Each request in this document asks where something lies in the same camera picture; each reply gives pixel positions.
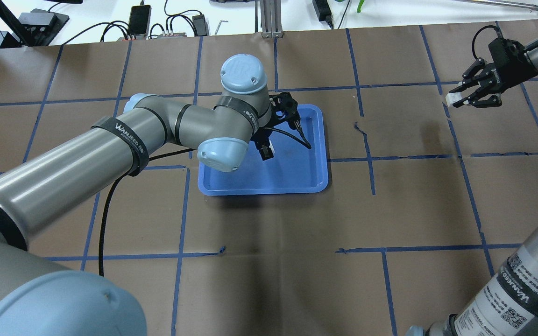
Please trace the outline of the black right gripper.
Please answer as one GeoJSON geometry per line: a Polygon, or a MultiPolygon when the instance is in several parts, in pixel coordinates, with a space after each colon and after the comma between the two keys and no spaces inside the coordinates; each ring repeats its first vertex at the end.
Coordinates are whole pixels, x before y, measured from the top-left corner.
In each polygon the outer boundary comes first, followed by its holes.
{"type": "Polygon", "coordinates": [[[475,108],[497,108],[502,106],[501,95],[486,91],[506,91],[538,76],[538,70],[526,56],[525,47],[518,41],[496,38],[488,45],[492,62],[476,59],[462,74],[462,79],[449,93],[461,93],[470,87],[479,88],[470,94],[463,106],[475,108]]]}

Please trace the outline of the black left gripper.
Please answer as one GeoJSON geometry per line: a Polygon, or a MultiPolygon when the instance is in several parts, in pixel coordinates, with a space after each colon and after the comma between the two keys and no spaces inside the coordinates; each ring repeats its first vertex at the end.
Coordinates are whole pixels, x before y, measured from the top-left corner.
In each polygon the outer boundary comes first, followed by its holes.
{"type": "Polygon", "coordinates": [[[260,127],[253,136],[253,142],[259,145],[259,153],[262,161],[267,161],[275,157],[272,144],[269,142],[269,136],[273,132],[288,136],[305,148],[312,149],[312,145],[306,138],[300,123],[297,101],[288,92],[271,94],[269,96],[269,121],[260,127]],[[290,129],[296,130],[299,137],[276,128],[281,123],[288,123],[290,129]]]}

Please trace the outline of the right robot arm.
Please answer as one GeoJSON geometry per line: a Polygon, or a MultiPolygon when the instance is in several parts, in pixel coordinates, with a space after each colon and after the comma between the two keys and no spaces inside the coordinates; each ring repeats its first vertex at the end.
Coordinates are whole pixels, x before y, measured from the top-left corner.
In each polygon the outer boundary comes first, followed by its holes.
{"type": "MultiPolygon", "coordinates": [[[[523,45],[499,28],[488,49],[491,62],[476,57],[446,104],[493,108],[507,89],[538,76],[538,38],[523,45]]],[[[458,314],[427,329],[412,326],[408,336],[538,336],[538,228],[506,259],[491,280],[458,314]]]]}

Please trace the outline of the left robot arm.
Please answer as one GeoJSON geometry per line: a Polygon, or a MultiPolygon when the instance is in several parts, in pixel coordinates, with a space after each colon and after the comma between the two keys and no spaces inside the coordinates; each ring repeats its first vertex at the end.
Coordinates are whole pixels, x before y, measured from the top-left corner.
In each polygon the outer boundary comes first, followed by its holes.
{"type": "Polygon", "coordinates": [[[135,94],[124,112],[0,175],[0,336],[145,336],[141,304],[102,274],[66,268],[28,252],[45,228],[105,187],[137,176],[166,143],[196,150],[222,172],[241,166],[248,143],[264,160],[286,122],[303,134],[297,101],[270,94],[262,62],[229,57],[223,92],[211,109],[135,94]]]}

